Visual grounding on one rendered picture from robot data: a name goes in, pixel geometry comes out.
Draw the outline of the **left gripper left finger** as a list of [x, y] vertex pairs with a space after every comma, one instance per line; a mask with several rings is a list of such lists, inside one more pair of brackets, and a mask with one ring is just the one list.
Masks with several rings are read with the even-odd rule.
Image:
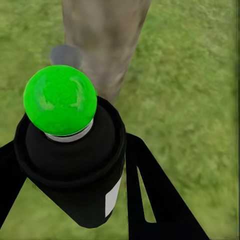
[[0, 228], [26, 179], [17, 161], [14, 142], [0, 147]]

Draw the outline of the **pesticide atomizer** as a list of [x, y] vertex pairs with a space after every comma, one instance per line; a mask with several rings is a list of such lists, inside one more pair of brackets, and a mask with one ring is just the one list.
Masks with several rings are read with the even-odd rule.
[[104, 225], [115, 207], [128, 144], [117, 109], [80, 69], [83, 54], [55, 46], [51, 65], [27, 82], [14, 149], [21, 171], [82, 228]]

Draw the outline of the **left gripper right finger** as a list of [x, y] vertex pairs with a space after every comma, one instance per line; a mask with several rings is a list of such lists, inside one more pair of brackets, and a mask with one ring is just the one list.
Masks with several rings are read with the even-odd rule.
[[[129, 240], [210, 240], [145, 142], [127, 133], [125, 149]], [[139, 168], [156, 222], [145, 219]]]

